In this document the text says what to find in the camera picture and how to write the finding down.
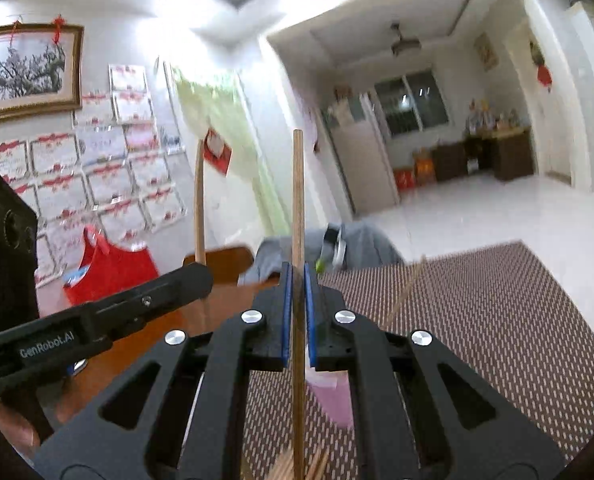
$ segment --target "window frame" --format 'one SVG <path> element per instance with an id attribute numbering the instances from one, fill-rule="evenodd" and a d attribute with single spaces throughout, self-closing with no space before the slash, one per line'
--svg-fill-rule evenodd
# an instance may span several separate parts
<path id="1" fill-rule="evenodd" d="M 417 102 L 415 101 L 415 98 L 413 96 L 410 85 L 408 84 L 408 76 L 413 75 L 413 74 L 420 74 L 420 73 L 424 73 L 424 72 L 430 72 L 431 76 L 433 76 L 433 79 L 435 80 L 435 84 L 437 85 L 437 91 L 439 91 L 439 96 L 442 98 L 443 110 L 446 112 L 446 117 L 448 118 L 448 121 L 446 121 L 444 124 L 437 124 L 437 126 L 431 126 L 429 128 L 424 127 L 424 124 L 421 121 L 421 115 L 419 114 L 419 110 L 417 109 Z M 436 130 L 437 128 L 445 128 L 446 126 L 454 125 L 451 111 L 449 110 L 449 108 L 446 104 L 446 98 L 445 98 L 445 94 L 442 90 L 442 86 L 439 84 L 439 81 L 437 80 L 437 77 L 435 76 L 435 68 L 433 65 L 430 65 L 427 68 L 421 68 L 418 70 L 413 70 L 411 72 L 404 73 L 404 74 L 400 75 L 399 78 L 401 78 L 401 80 L 404 82 L 406 91 L 408 92 L 408 95 L 410 95 L 412 98 L 412 109 L 413 109 L 413 113 L 415 115 L 415 120 L 417 121 L 417 127 L 418 127 L 418 129 L 416 131 L 401 132 L 398 134 L 393 134 L 391 132 L 391 128 L 388 125 L 388 122 L 386 120 L 386 113 L 384 113 L 384 111 L 383 111 L 383 108 L 381 106 L 381 100 L 379 99 L 379 95 L 375 89 L 376 84 L 385 83 L 387 81 L 392 81 L 394 79 L 397 79 L 397 77 L 392 77 L 392 78 L 376 81 L 370 89 L 370 92 L 372 92 L 375 96 L 375 102 L 376 102 L 375 108 L 377 108 L 377 107 L 379 108 L 379 113 L 381 115 L 381 119 L 378 120 L 378 123 L 380 123 L 380 124 L 383 123 L 383 125 L 386 126 L 386 132 L 387 132 L 390 140 L 395 140 L 400 137 L 403 138 L 405 136 L 410 136 L 410 135 L 423 133 L 423 132 L 432 132 L 433 130 Z"/>

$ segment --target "doorway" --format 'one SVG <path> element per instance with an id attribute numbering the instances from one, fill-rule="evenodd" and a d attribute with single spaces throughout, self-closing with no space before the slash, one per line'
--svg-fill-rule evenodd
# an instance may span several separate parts
<path id="1" fill-rule="evenodd" d="M 508 34 L 504 45 L 517 72 L 531 117 L 538 173 L 553 176 L 570 185 L 570 139 L 564 108 L 557 92 L 549 91 L 537 80 L 531 42 L 538 45 L 526 19 Z"/>

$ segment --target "pink object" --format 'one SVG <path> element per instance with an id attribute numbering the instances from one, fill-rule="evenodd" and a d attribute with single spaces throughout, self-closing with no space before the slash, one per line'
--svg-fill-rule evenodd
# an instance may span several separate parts
<path id="1" fill-rule="evenodd" d="M 309 363 L 308 348 L 306 362 Z M 323 412 L 335 425 L 353 427 L 353 405 L 350 399 L 350 385 L 347 372 L 316 372 L 306 366 L 306 383 L 315 395 Z"/>

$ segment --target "gray cloth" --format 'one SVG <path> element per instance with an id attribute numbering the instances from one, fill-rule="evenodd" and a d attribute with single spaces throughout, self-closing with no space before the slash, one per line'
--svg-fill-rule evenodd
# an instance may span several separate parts
<path id="1" fill-rule="evenodd" d="M 305 260 L 315 264 L 321 254 L 325 229 L 309 230 L 304 236 Z M 343 269 L 367 269 L 404 263 L 390 240 L 375 227 L 363 222 L 343 225 L 346 256 Z M 239 276 L 239 285 L 267 280 L 273 273 L 281 272 L 282 262 L 290 261 L 291 238 L 266 238 L 255 255 L 255 262 Z"/>

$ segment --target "refrigerator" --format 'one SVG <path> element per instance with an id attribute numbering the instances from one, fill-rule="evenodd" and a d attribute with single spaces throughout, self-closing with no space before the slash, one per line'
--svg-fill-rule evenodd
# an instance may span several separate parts
<path id="1" fill-rule="evenodd" d="M 368 94 L 322 110 L 337 162 L 356 216 L 399 204 L 399 192 Z"/>

